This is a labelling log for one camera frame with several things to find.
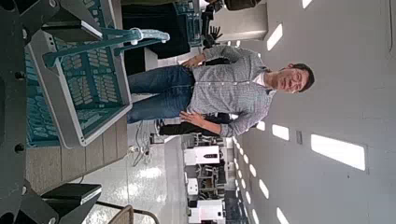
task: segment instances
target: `tiled floor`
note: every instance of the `tiled floor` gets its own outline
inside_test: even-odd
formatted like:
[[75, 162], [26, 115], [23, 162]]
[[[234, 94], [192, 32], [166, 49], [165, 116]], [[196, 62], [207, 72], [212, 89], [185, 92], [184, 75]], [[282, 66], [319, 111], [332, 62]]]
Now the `tiled floor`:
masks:
[[[154, 146], [152, 161], [142, 160], [134, 167], [136, 154], [85, 176], [83, 183], [99, 183], [100, 201], [119, 205], [131, 204], [157, 215], [161, 223], [186, 223], [185, 193], [181, 138]], [[117, 211], [95, 206], [87, 224], [107, 223]], [[135, 223], [153, 223], [150, 218], [135, 216]]]

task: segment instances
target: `ceiling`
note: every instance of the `ceiling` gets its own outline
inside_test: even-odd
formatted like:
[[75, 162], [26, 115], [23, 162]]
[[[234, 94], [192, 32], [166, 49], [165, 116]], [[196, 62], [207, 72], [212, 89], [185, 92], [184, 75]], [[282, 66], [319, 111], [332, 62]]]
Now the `ceiling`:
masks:
[[[313, 0], [303, 9], [300, 0], [268, 0], [267, 8], [265, 40], [242, 42], [241, 48], [260, 51], [273, 70], [307, 63], [317, 82], [306, 93], [279, 92], [266, 130], [238, 137], [257, 170], [254, 177], [237, 154], [252, 198], [247, 210], [254, 208], [265, 224], [279, 223], [278, 207], [290, 224], [394, 223], [396, 47], [390, 48], [390, 27], [396, 25], [396, 1]], [[266, 40], [281, 22], [283, 37], [267, 51]], [[290, 128], [290, 140], [273, 136], [272, 124]], [[296, 131], [303, 133], [302, 145]], [[312, 151], [311, 133], [364, 146], [366, 170]], [[268, 200], [259, 179], [270, 191]]]

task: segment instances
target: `jeans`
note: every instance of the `jeans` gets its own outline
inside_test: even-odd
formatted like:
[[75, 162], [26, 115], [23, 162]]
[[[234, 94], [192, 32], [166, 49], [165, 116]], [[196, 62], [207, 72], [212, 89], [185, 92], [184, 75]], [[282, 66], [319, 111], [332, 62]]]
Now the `jeans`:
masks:
[[157, 94], [134, 103], [127, 114], [128, 123], [178, 117], [190, 104], [194, 83], [192, 72], [181, 65], [128, 76], [131, 93]]

